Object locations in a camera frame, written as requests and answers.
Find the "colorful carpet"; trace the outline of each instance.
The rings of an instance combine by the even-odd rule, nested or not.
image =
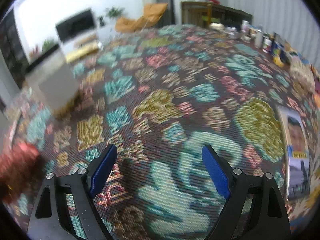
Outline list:
[[[23,113],[15,141],[35,144],[45,172],[57,175],[86,167],[107,143],[116,144],[118,160],[94,199],[114,239],[205,238],[225,200],[202,164],[204,144],[246,174],[273,173],[283,192],[276,105],[300,113],[315,154],[311,96],[265,55],[223,34],[190,25],[151,29],[111,42],[72,70],[84,98],[75,111],[57,121],[25,90],[12,105]],[[8,207],[24,230],[39,183]]]

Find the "television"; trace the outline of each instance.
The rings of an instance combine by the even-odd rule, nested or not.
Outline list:
[[[66,42],[84,31],[95,28],[96,25],[91,9],[78,13],[56,25],[56,30],[61,42]]]

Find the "can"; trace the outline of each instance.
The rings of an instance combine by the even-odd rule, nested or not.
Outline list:
[[[273,44],[271,45],[271,56],[274,57],[278,54],[280,54],[280,45],[277,41],[274,41]]]
[[[249,22],[243,20],[241,24],[241,32],[244,33],[245,36],[249,34]]]
[[[262,41],[263,41],[263,33],[261,30],[257,30],[256,32],[256,37],[255,37],[255,40],[254,40],[254,46],[258,49],[261,48],[262,46]]]
[[[262,51],[264,53],[269,53],[271,49],[271,44],[272,44],[272,41],[269,40],[268,38],[265,38],[262,46]]]

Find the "metal screw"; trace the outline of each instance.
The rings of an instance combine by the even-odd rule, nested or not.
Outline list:
[[[47,179],[52,179],[52,178],[53,178],[53,175],[54,175],[54,174],[53,174],[52,172],[50,172],[50,173],[47,174],[46,177],[47,177]]]
[[[78,174],[84,174],[87,170],[85,168],[80,168]]]
[[[233,169],[233,173],[236,175],[240,175],[242,173],[241,169],[235,168]]]
[[[267,179],[272,179],[272,178],[273,178],[273,176],[272,176],[272,174],[271,174],[271,173],[267,172],[267,173],[266,173],[266,178],[267,178]]]

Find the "white cabinet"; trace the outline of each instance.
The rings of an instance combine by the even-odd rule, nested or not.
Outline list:
[[[97,36],[103,44],[107,43],[109,40],[113,40],[114,37],[119,34],[115,30],[115,25],[116,21],[110,20],[105,26],[97,29]]]

